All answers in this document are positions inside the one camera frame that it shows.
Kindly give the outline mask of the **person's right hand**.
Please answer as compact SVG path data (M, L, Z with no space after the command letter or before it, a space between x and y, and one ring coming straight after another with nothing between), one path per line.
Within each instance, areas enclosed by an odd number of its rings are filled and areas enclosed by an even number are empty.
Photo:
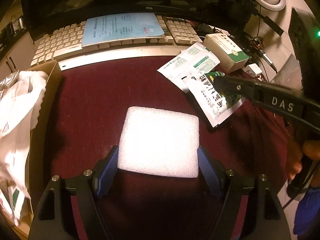
M293 180L303 168L302 157L307 156L312 160L319 160L320 149L319 141L307 140L303 146L300 146L293 138L288 140L287 144L287 158L285 171L289 180Z

